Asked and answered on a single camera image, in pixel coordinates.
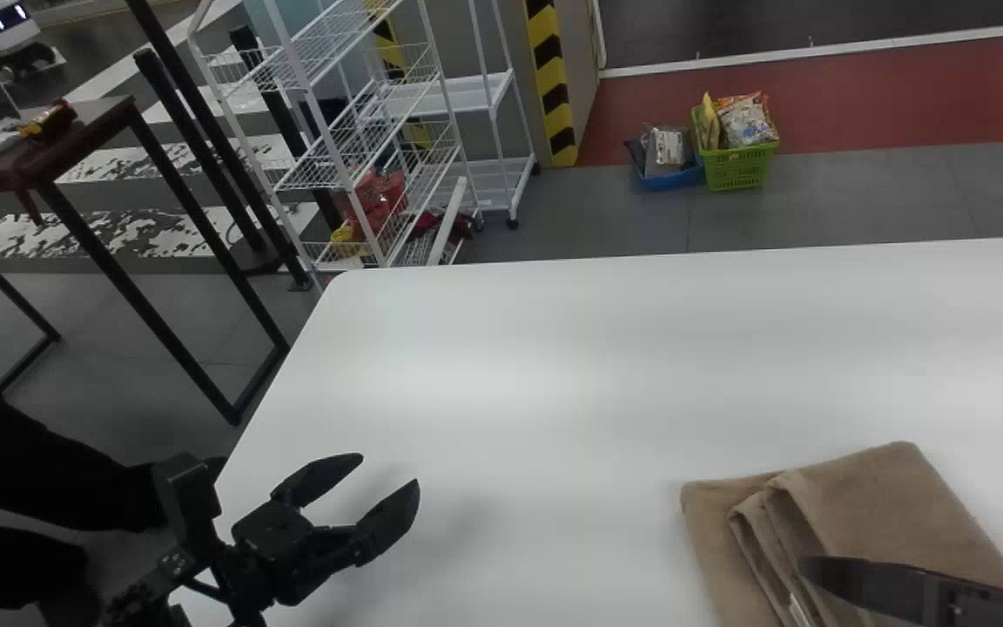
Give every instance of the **white table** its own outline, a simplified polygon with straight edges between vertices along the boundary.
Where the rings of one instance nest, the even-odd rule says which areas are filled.
[[[701,626],[682,482],[892,439],[1003,551],[1003,239],[367,270],[296,341],[218,527],[364,452],[307,516],[353,523],[418,477],[415,527],[271,626]]]

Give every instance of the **black metal table frame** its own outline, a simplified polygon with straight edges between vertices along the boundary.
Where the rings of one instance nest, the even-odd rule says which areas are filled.
[[[3,377],[0,378],[0,392],[4,392],[5,389],[10,387],[11,382],[15,381],[17,376],[24,372],[25,368],[28,368],[33,361],[36,361],[36,358],[38,358],[41,353],[44,353],[45,348],[49,348],[49,346],[52,346],[56,342],[60,341],[61,338],[60,333],[53,328],[50,322],[44,319],[44,316],[41,316],[40,311],[30,305],[30,302],[25,300],[25,297],[20,293],[20,291],[17,291],[17,288],[13,287],[12,283],[7,281],[7,278],[3,277],[3,274],[1,273],[0,290],[3,291],[3,294],[7,294],[7,298],[10,299],[10,302],[15,303],[17,309],[21,309],[21,313],[25,314],[25,317],[29,318],[30,321],[36,325],[36,328],[41,329],[41,333],[43,334],[43,337],[35,345],[33,345],[31,349],[27,350],[27,352],[23,354],[23,357],[21,357],[15,365],[11,366],[10,369],[3,374]]]
[[[192,353],[189,352],[188,347],[176,336],[176,333],[173,332],[168,322],[164,321],[158,311],[152,306],[152,303],[149,302],[141,290],[131,281],[130,275],[126,273],[126,270],[118,265],[118,261],[115,261],[115,256],[96,237],[95,232],[91,231],[87,222],[79,215],[79,212],[76,212],[76,208],[73,208],[68,199],[64,198],[56,183],[39,182],[36,184],[36,193],[41,196],[45,204],[48,204],[49,209],[56,215],[56,218],[60,219],[60,223],[67,228],[72,237],[76,238],[76,241],[80,243],[80,247],[90,255],[92,261],[99,267],[99,270],[107,275],[111,283],[114,283],[115,289],[122,294],[122,297],[126,299],[138,316],[142,318],[144,324],[154,333],[156,339],[180,362],[180,365],[184,368],[184,372],[188,373],[188,376],[196,383],[196,387],[199,387],[201,392],[204,392],[204,395],[208,397],[212,405],[222,413],[224,419],[232,425],[239,425],[242,423],[243,413],[250,406],[251,400],[254,400],[255,394],[262,388],[262,385],[270,377],[270,374],[274,372],[275,367],[289,353],[289,340],[284,337],[281,329],[276,325],[274,317],[268,312],[266,305],[258,297],[258,293],[255,292],[254,287],[251,287],[250,281],[247,281],[246,275],[243,275],[239,263],[235,261],[235,258],[231,255],[231,251],[224,245],[223,239],[215,231],[215,227],[212,226],[208,216],[204,214],[200,203],[192,195],[188,184],[185,184],[184,180],[181,179],[178,170],[173,166],[168,155],[164,154],[161,143],[156,140],[155,135],[149,129],[149,124],[141,117],[141,112],[136,110],[136,107],[130,108],[132,112],[128,114],[128,126],[134,132],[136,139],[141,142],[144,150],[146,150],[146,154],[154,163],[156,170],[160,172],[161,178],[164,179],[173,194],[176,195],[181,206],[184,207],[185,214],[188,214],[188,218],[192,219],[192,222],[196,225],[196,229],[203,235],[204,241],[212,250],[212,254],[215,254],[216,259],[219,259],[219,262],[223,265],[223,270],[226,271],[228,277],[235,284],[235,288],[239,290],[239,294],[242,294],[242,298],[247,302],[247,306],[250,307],[254,316],[258,318],[264,332],[266,332],[267,336],[270,336],[271,341],[274,343],[274,348],[270,350],[266,359],[258,366],[254,377],[251,377],[246,388],[239,393],[239,397],[236,398],[235,402],[228,400],[227,395],[224,395],[219,386],[215,384],[215,381],[208,376],[208,372],[204,370],[204,366],[199,361],[196,361]],[[40,353],[48,344],[51,344],[56,339],[60,339],[60,334],[56,333],[56,330],[49,325],[48,321],[41,317],[41,314],[33,309],[33,306],[28,301],[25,301],[24,297],[5,280],[2,274],[0,274],[0,289],[47,334],[47,337],[38,346],[35,346],[30,353],[27,353],[23,361],[19,362],[19,365],[11,369],[11,373],[8,373],[9,380],[5,380],[4,384],[0,382],[1,387],[8,385],[21,372],[21,369],[34,360],[36,354]]]

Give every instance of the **yellow and black striped pillar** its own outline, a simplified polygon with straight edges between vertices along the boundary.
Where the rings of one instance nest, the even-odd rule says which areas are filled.
[[[386,76],[390,80],[400,80],[405,78],[405,52],[401,51],[397,43],[397,33],[393,32],[393,24],[389,19],[383,19],[374,24],[373,36],[378,43],[378,56],[381,56],[382,64],[386,66]],[[431,146],[431,137],[428,130],[418,123],[406,123],[403,127],[405,138],[412,141],[417,149],[428,149]]]
[[[537,91],[545,110],[545,132],[552,146],[552,166],[575,166],[578,145],[571,100],[568,96],[568,70],[560,40],[560,17],[555,0],[525,0],[529,16],[529,44],[537,66]]]
[[[397,36],[393,33],[393,24],[389,20],[381,20],[374,24],[374,39],[378,40],[378,53],[386,65],[386,74],[390,80],[405,78],[405,53],[397,47]]]

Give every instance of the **white robot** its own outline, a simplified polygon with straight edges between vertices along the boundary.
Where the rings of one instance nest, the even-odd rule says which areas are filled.
[[[40,43],[41,32],[19,0],[0,0],[0,78],[11,82],[56,63],[56,51]]]

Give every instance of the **dark table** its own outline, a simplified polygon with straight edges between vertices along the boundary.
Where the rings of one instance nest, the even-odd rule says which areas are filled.
[[[176,167],[164,154],[163,147],[152,134],[149,124],[142,119],[140,112],[136,109],[134,98],[131,95],[112,96],[112,98],[88,100],[87,102],[72,102],[72,107],[75,108],[79,119],[76,119],[71,128],[64,132],[64,135],[61,135],[56,142],[40,148],[33,147],[32,143],[23,142],[0,154],[0,192],[11,192],[18,189],[36,191],[45,204],[48,204],[56,218],[59,218],[63,226],[72,234],[72,237],[79,241],[80,247],[87,251],[92,261],[95,261],[102,273],[106,274],[119,293],[122,293],[122,297],[126,298],[138,316],[146,322],[156,339],[159,339],[164,348],[168,348],[173,357],[180,362],[184,372],[187,372],[188,376],[192,377],[192,380],[204,392],[204,395],[208,396],[208,400],[211,400],[215,408],[220,410],[224,418],[227,418],[227,421],[230,421],[231,424],[239,424],[242,413],[250,404],[254,394],[258,392],[268,375],[274,371],[274,367],[289,352],[289,341],[284,337],[281,329],[276,326],[274,317],[270,316],[266,306],[242,274],[238,262],[232,257],[227,246],[224,245],[223,239],[208,221],[200,203],[196,201],[192,191],[189,190],[187,184],[176,171]],[[21,117],[30,119],[38,112],[40,109],[23,110]],[[176,195],[181,206],[184,207],[188,218],[191,218],[196,229],[200,230],[204,241],[207,242],[215,257],[219,259],[223,269],[227,271],[235,288],[239,290],[243,300],[254,311],[254,316],[262,324],[262,329],[266,330],[271,341],[274,342],[274,348],[270,350],[262,365],[259,366],[258,372],[254,374],[246,389],[243,389],[235,402],[228,400],[227,396],[221,392],[219,386],[208,376],[200,362],[196,361],[192,353],[189,352],[188,347],[184,346],[184,342],[176,337],[176,333],[173,333],[168,322],[164,322],[154,306],[130,280],[126,270],[118,265],[115,257],[107,250],[106,246],[103,246],[99,238],[95,237],[94,232],[87,226],[87,222],[83,221],[79,212],[76,212],[76,208],[72,207],[72,204],[68,202],[67,198],[64,198],[64,195],[56,187],[56,179],[60,175],[75,167],[80,161],[87,159],[87,155],[90,155],[92,151],[126,128],[134,132],[135,137],[141,142],[149,159],[156,166],[156,170],[160,172],[164,182],[173,190],[173,194]],[[5,388],[5,386],[10,385],[10,382],[16,378],[21,370],[36,359],[40,352],[52,345],[53,342],[59,341],[60,334],[24,299],[15,287],[11,286],[2,274],[0,274],[0,289],[27,314],[33,324],[39,326],[44,332],[43,340],[33,346],[30,352],[26,353],[23,359],[17,362],[10,369],[10,372],[7,372],[0,380],[0,388]]]

